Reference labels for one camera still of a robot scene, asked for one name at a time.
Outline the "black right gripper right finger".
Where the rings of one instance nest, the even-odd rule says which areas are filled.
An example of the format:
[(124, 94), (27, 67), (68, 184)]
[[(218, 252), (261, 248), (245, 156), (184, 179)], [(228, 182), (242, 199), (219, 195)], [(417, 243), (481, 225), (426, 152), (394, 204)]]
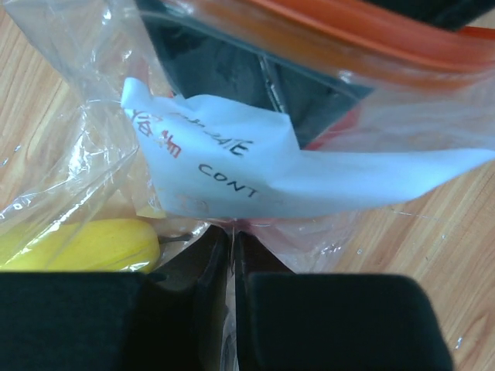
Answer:
[(256, 237), (234, 240), (242, 370), (450, 370), (427, 294), (396, 274), (297, 274)]

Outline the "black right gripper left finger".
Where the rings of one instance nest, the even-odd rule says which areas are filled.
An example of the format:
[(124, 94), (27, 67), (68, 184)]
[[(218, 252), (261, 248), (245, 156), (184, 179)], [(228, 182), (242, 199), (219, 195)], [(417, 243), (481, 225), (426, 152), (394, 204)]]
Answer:
[(1, 368), (218, 370), (229, 248), (211, 227), (151, 274), (2, 274)]

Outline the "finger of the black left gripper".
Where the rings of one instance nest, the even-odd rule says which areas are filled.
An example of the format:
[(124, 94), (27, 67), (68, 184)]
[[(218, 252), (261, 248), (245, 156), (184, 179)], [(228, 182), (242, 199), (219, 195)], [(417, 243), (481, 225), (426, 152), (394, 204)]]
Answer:
[(176, 5), (135, 4), (175, 92), (185, 98), (214, 95), (287, 114), (300, 148), (334, 127), (372, 91), (212, 29)]

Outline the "clear zip top bag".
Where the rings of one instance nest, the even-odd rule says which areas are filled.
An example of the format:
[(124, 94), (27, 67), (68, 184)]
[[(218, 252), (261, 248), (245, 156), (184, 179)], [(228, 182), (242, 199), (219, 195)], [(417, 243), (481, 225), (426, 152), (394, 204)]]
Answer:
[(212, 225), (322, 270), (366, 209), (404, 203), (494, 158), (494, 32), (418, 1), (161, 1), (194, 20), (372, 91), (300, 148), (287, 114), (172, 88), (137, 1), (7, 1), (73, 96), (26, 150), (1, 236), (137, 219), (154, 268)]

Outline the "fake yellow lemon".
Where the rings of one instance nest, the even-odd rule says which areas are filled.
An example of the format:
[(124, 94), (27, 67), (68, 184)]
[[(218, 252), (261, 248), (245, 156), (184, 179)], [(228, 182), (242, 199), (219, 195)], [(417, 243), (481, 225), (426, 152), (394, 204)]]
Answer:
[(26, 226), (1, 236), (3, 271), (141, 271), (161, 256), (158, 235), (137, 219), (94, 220), (58, 226), (26, 241)]

